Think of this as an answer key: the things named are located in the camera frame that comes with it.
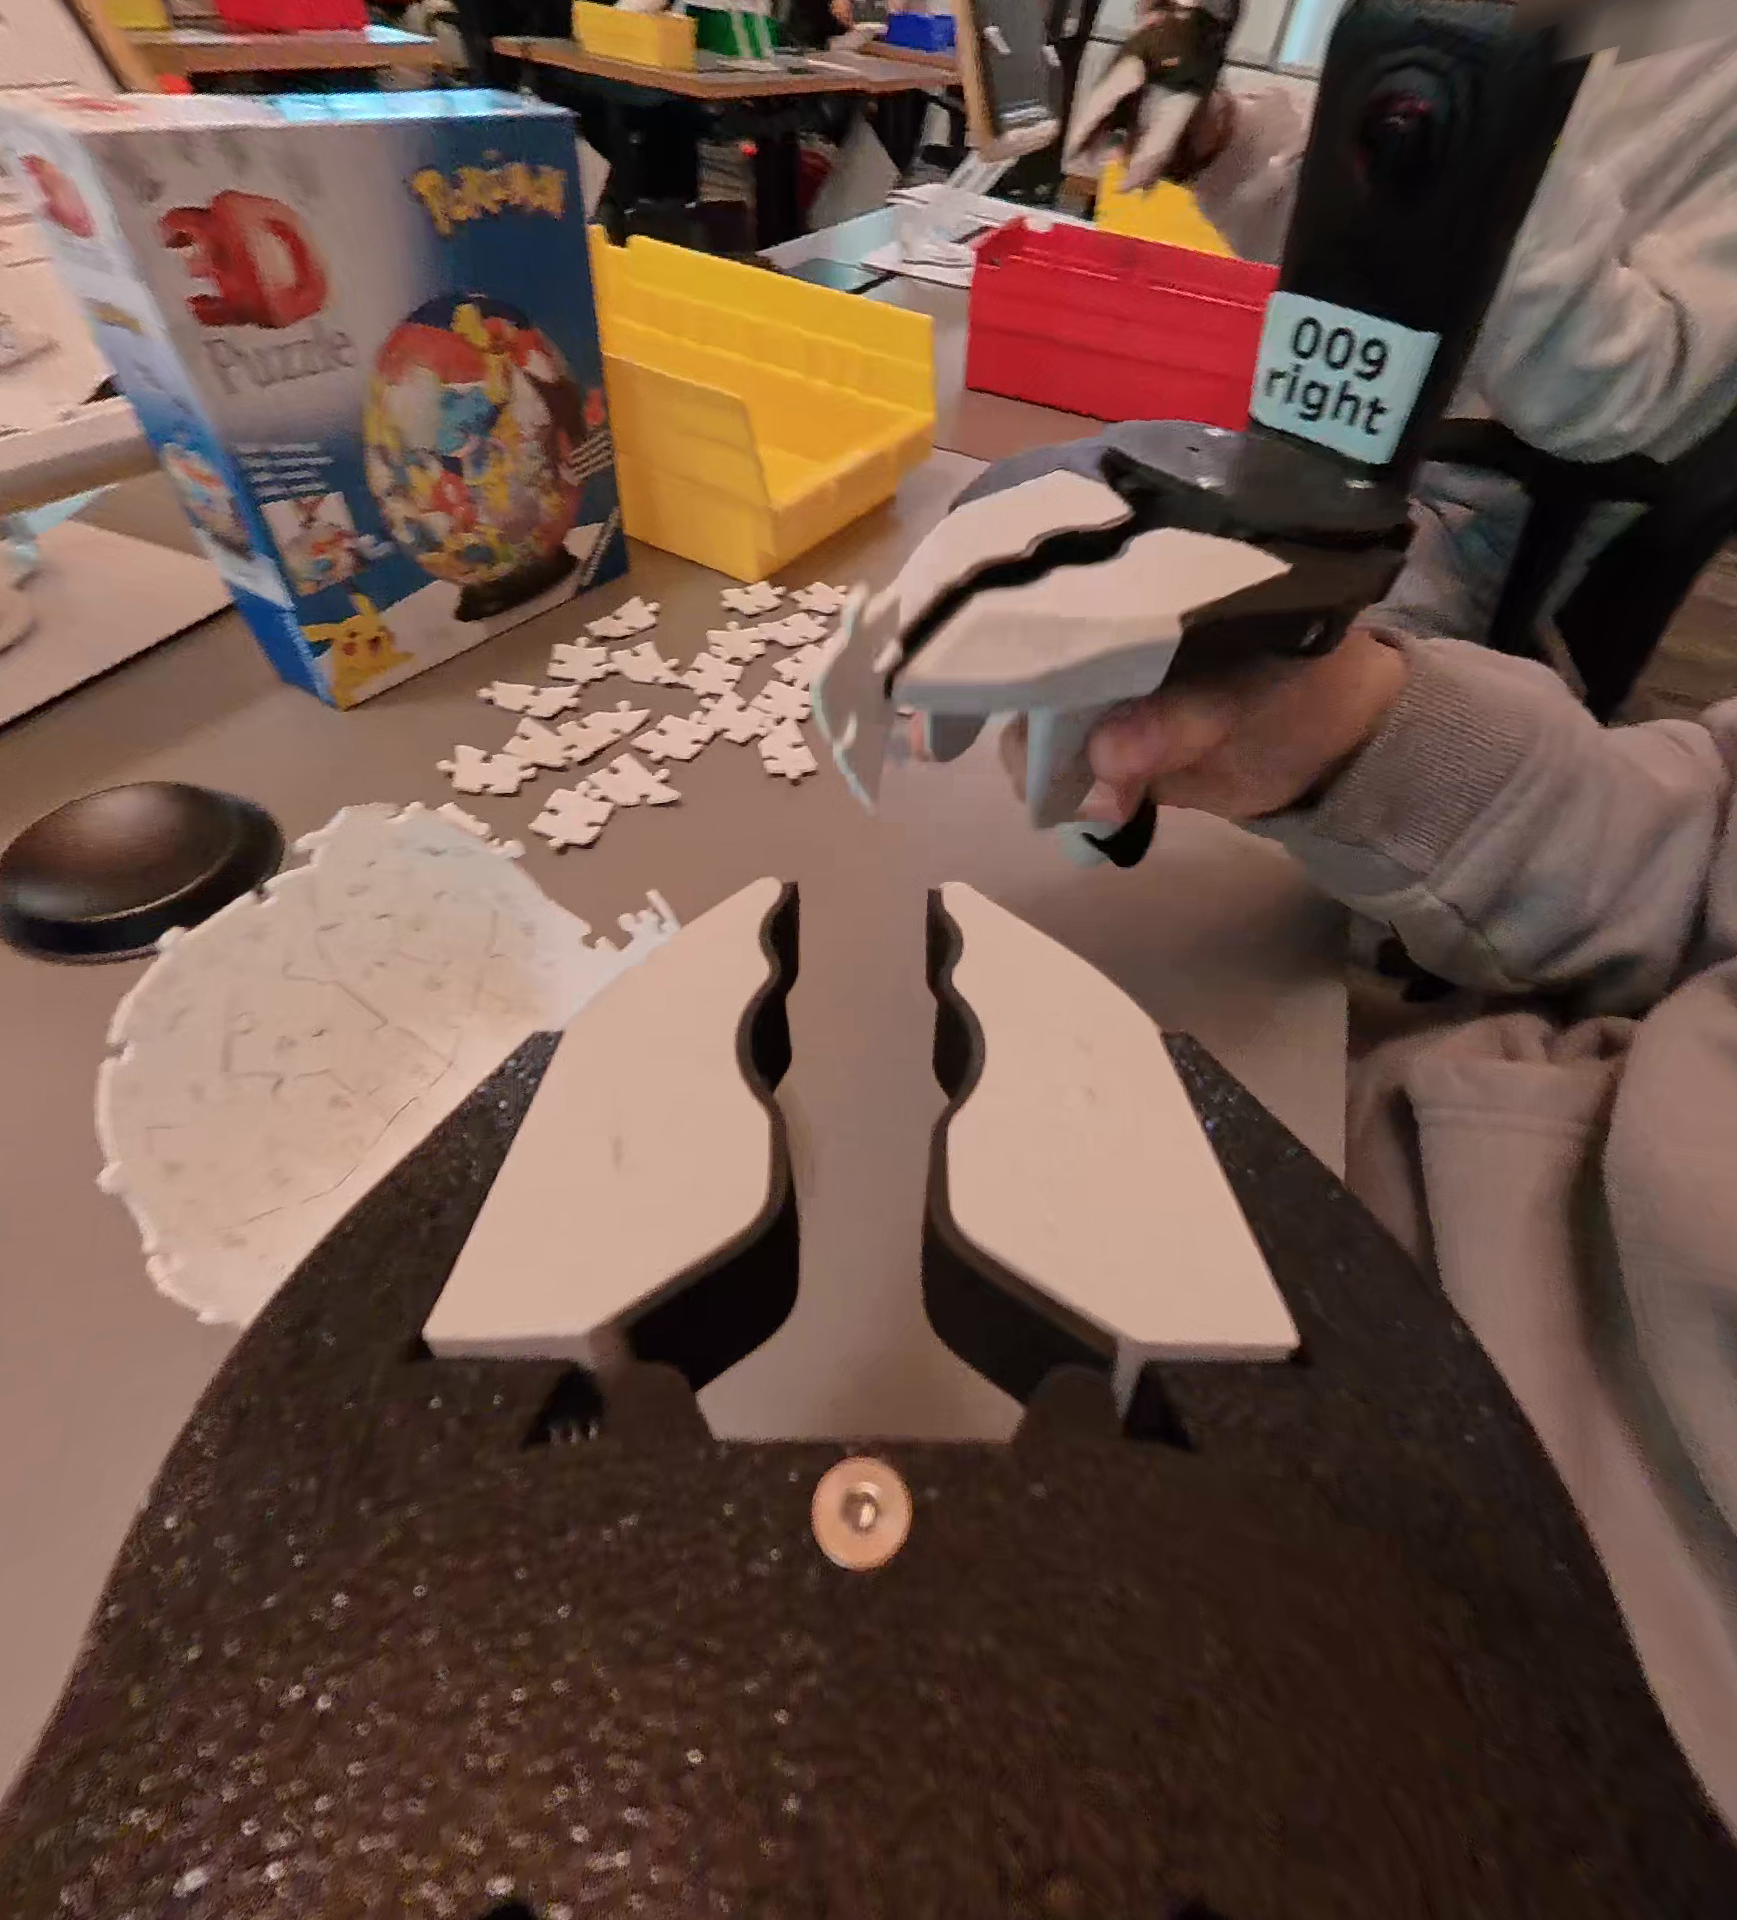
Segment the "person's grey hoodie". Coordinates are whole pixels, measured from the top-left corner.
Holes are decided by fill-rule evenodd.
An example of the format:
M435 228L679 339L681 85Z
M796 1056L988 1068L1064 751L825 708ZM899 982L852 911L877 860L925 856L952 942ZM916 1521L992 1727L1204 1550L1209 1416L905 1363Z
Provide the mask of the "person's grey hoodie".
M1402 1021L1351 1068L1346 1139L1546 1448L1737 1839L1737 957L1644 1017Z

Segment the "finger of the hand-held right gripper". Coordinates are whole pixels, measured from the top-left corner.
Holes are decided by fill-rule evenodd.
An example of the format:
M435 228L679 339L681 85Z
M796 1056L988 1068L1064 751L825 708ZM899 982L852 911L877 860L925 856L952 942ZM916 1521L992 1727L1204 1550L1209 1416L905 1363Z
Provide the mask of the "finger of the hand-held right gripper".
M975 587L916 639L891 697L955 722L1022 713L1028 762L1071 766L1113 703L1160 684L1195 615L1288 573L1287 558L1240 539L1136 533L1115 556Z
M1063 563L1111 558L1135 505L1101 477L1041 474L955 505L869 602L869 665L896 668L973 600L1038 579Z

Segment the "small yellow plastic bin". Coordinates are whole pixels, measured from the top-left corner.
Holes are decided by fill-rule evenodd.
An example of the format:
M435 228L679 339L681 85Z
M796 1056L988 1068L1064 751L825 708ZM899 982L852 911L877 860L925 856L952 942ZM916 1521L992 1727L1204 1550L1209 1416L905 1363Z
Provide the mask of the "small yellow plastic bin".
M1171 180L1129 189L1118 157L1109 157L1101 167L1092 224L1106 234L1168 244L1214 258L1234 256L1202 213L1192 189Z

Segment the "partly built puzzle ball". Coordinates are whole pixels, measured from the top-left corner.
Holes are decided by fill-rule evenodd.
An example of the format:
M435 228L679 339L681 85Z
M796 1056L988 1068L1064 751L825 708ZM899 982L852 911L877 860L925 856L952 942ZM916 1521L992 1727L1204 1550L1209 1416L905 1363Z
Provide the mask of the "partly built puzzle ball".
M449 804L347 806L293 852L159 937L95 1076L97 1185L205 1325L252 1321L468 1092L677 925L650 896L593 935Z

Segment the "yellow storage bin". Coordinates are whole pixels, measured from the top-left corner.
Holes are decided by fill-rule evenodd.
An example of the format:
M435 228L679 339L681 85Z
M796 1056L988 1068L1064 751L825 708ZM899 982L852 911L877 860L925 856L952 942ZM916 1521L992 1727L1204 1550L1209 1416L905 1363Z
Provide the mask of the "yellow storage bin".
M690 73L696 65L696 30L685 3L571 1L575 45L599 59L659 72Z

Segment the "printed puzzle box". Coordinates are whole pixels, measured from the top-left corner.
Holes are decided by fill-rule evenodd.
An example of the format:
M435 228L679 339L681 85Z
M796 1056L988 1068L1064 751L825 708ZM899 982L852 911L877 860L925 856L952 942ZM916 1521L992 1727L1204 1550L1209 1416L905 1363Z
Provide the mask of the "printed puzzle box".
M0 160L279 680L357 708L624 576L566 107L9 96Z

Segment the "large yellow plastic bin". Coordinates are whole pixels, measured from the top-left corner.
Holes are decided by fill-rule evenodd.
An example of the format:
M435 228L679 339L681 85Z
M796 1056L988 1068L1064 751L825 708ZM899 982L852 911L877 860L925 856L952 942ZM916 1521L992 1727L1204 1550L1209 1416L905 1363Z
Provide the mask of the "large yellow plastic bin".
M597 225L589 265L631 539L753 584L929 460L927 314Z

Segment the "person's right forearm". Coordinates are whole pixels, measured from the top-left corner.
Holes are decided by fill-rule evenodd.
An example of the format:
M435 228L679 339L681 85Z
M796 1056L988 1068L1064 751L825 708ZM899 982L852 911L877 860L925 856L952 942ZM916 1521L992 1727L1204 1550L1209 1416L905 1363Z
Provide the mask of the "person's right forearm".
M1605 725L1530 661L1401 659L1370 741L1258 832L1458 987L1620 1017L1737 998L1737 697Z

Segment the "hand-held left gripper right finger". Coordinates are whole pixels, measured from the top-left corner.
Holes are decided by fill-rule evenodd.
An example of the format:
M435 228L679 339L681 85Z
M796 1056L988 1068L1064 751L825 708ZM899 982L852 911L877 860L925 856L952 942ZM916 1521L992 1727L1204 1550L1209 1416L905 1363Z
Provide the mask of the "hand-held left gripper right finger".
M1018 1405L1152 1365L1284 1363L1295 1316L1155 1020L967 881L929 894L929 1325Z

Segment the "person's right hand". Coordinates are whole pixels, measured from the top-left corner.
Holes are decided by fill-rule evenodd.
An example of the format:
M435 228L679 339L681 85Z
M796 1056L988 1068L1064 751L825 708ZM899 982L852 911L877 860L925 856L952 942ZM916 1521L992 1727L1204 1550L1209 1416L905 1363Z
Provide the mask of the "person's right hand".
M1091 732L1080 815L1121 825L1142 801L1234 824L1282 812L1367 747L1407 680L1407 656L1357 628L1316 658L1162 685Z

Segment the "pile of puzzle pieces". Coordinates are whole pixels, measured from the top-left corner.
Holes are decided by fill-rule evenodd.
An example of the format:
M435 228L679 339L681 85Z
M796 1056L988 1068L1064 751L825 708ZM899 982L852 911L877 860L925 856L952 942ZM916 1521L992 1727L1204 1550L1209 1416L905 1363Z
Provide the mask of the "pile of puzzle pieces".
M798 787L820 771L812 684L848 590L830 581L720 587L692 646L663 639L662 604L643 593L558 642L529 681L493 680L475 697L503 739L453 743L435 774L444 818L506 856L468 804L529 804L525 832L547 852L592 848L624 812L675 806L675 776L701 755L742 755L768 781Z

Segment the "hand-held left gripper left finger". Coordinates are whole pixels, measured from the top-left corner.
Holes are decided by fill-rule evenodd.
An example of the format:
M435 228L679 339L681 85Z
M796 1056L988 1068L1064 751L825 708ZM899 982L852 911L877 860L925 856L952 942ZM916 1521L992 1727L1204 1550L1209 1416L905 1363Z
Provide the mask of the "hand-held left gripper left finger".
M778 1101L798 933L796 883L763 876L568 1023L427 1311L432 1356L701 1388L771 1337L798 1285Z

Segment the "single white puzzle piece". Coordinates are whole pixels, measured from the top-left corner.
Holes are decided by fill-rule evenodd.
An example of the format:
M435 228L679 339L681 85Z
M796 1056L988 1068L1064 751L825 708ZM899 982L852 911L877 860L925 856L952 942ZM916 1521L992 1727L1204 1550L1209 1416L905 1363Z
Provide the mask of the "single white puzzle piece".
M896 596L854 585L811 684L812 713L856 801L875 812L905 656Z

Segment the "wooden table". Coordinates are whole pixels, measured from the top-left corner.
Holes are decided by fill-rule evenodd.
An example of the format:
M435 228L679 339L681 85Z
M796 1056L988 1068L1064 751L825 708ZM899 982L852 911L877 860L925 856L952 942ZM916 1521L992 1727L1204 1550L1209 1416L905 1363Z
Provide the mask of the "wooden table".
M558 83L595 92L608 115L606 148L614 165L617 203L643 197L625 109L671 107L685 102L740 120L753 144L753 238L760 248L803 234L798 203L796 125L806 102L817 97L889 97L943 92L961 85L955 55L919 53L894 57L864 52L815 53L806 59L768 63L694 62L688 68L614 59L582 47L571 38L496 35L491 53L553 75Z

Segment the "black round ball stand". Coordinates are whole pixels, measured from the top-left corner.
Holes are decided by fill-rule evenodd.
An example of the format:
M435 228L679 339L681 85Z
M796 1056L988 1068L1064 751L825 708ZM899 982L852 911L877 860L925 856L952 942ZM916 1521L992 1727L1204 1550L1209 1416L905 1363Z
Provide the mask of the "black round ball stand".
M278 874L285 837L257 804L180 780L73 797L0 856L0 939L56 964L151 953Z

